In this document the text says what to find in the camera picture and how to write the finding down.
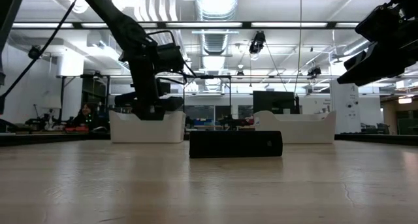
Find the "ceiling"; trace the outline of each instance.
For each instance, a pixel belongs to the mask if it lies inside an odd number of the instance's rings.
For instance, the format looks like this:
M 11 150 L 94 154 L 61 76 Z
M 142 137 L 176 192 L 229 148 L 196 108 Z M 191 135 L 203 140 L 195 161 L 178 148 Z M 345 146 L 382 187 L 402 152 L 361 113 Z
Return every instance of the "ceiling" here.
M 135 18 L 135 0 L 122 0 L 127 15 Z M 236 11 L 237 21 L 350 21 L 359 22 L 376 6 L 387 0 L 238 0 Z M 70 5 L 70 0 L 24 0 L 16 22 L 58 22 Z M 159 11 L 156 0 L 155 10 Z M 176 0 L 176 13 L 180 21 L 196 21 L 195 0 Z M 103 22 L 91 8 L 82 14 L 71 13 L 66 22 Z M 193 70 L 202 70 L 202 51 L 199 45 L 199 35 L 193 30 L 181 30 L 184 50 L 187 52 Z M 256 30 L 240 29 L 238 34 L 230 35 L 228 49 L 225 53 L 224 71 L 220 74 L 236 74 L 238 64 L 243 64 L 246 75 L 251 67 L 252 74 L 266 75 L 275 73 L 296 75 L 298 68 L 303 74 L 310 66 L 304 66 L 309 60 L 322 51 L 333 51 L 334 47 L 344 48 L 361 38 L 353 29 L 345 30 L 296 30 L 267 29 L 266 42 L 257 61 L 250 61 L 247 45 L 255 35 Z M 63 39 L 86 57 L 85 69 L 95 69 L 104 74 L 120 74 L 121 67 L 104 54 L 94 52 L 88 47 L 86 37 L 88 30 L 61 30 L 57 38 Z M 15 30 L 12 38 L 21 45 L 29 45 L 23 40 L 27 38 L 48 38 L 52 31 L 45 30 Z M 323 74 L 332 74 L 334 65 L 330 65 L 328 54 L 317 57 L 317 65 Z

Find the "wood grain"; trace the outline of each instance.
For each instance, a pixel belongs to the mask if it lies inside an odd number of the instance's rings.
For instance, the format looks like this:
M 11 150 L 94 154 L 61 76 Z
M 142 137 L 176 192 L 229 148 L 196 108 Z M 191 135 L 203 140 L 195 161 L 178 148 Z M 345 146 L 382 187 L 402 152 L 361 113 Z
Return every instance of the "wood grain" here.
M 0 148 L 0 223 L 417 223 L 417 153 L 342 141 L 192 160 L 187 142 Z

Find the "black rectangular block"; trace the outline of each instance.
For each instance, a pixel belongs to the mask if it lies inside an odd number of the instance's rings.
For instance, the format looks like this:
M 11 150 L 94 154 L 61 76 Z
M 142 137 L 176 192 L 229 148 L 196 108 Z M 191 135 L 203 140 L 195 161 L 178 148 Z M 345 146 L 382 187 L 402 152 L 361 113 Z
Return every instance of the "black rectangular block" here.
M 190 158 L 281 156 L 279 131 L 192 131 Z

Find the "woman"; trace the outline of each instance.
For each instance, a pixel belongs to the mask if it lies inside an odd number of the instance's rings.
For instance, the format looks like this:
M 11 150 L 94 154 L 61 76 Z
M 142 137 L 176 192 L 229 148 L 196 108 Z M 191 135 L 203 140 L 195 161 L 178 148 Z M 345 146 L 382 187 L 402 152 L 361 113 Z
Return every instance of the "woman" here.
M 97 114 L 94 104 L 86 103 L 78 112 L 77 117 L 73 119 L 71 125 L 73 127 L 88 126 L 89 129 L 94 129 L 97 123 Z

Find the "wooden table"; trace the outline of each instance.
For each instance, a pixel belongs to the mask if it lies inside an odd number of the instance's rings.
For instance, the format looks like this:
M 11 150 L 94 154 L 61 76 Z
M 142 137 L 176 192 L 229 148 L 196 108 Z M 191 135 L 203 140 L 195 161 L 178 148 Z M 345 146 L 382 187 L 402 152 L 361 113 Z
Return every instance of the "wooden table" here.
M 0 148 L 0 223 L 417 223 L 418 148 L 286 145 L 189 159 L 188 145 Z

